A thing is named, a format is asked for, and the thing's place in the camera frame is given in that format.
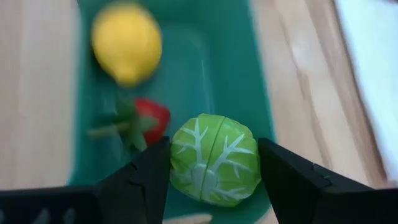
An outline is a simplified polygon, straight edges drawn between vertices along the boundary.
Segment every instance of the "plastic toy vegetable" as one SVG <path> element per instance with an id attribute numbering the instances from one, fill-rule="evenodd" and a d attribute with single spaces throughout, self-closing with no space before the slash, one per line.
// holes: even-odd
<path id="1" fill-rule="evenodd" d="M 157 142 L 170 121 L 170 111 L 166 107 L 144 98 L 136 98 L 133 103 L 119 100 L 116 111 L 116 114 L 102 118 L 104 125 L 88 134 L 98 138 L 117 132 L 125 150 L 135 146 L 143 151 Z"/>
<path id="2" fill-rule="evenodd" d="M 94 20 L 91 36 L 98 63 L 120 86 L 136 86 L 159 64 L 159 26 L 138 4 L 119 2 L 102 10 Z"/>
<path id="3" fill-rule="evenodd" d="M 224 116 L 190 119 L 175 133 L 171 153 L 171 183 L 202 202 L 233 207 L 261 180 L 252 132 Z"/>

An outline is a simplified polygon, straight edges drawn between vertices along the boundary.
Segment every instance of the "wooden table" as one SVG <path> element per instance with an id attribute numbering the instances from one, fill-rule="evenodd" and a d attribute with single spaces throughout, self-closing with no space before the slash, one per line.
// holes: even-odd
<path id="1" fill-rule="evenodd" d="M 253 4 L 279 144 L 385 187 L 333 1 Z M 2 189 L 63 185 L 68 178 L 77 18 L 66 0 L 0 2 L 0 29 L 8 30 L 0 32 L 0 100 L 8 108 L 0 119 Z M 265 223 L 275 222 L 270 212 Z"/>

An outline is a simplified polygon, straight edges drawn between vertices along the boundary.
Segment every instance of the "green plastic tray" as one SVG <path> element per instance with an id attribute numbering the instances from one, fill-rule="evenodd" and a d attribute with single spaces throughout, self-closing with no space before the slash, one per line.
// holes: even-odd
<path id="1" fill-rule="evenodd" d="M 114 110 L 117 94 L 144 96 L 170 109 L 167 135 L 189 118 L 220 114 L 248 126 L 255 138 L 274 139 L 263 72 L 245 0 L 143 0 L 162 29 L 163 54 L 153 78 L 133 90 L 121 90 L 100 68 L 90 45 L 95 14 L 110 1 L 79 0 L 81 43 L 76 106 L 75 167 L 69 184 L 93 184 L 124 165 L 116 136 L 92 141 L 86 131 Z M 200 203 L 171 185 L 165 218 L 211 213 L 212 223 L 254 223 L 269 208 L 262 184 L 234 208 Z"/>

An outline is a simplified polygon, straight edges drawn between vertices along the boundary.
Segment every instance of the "toy cabbage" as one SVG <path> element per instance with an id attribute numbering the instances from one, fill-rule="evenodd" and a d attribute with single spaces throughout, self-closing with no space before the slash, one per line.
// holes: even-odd
<path id="1" fill-rule="evenodd" d="M 236 206 L 261 180 L 252 132 L 224 116 L 189 119 L 175 133 L 171 153 L 172 185 L 201 202 Z"/>

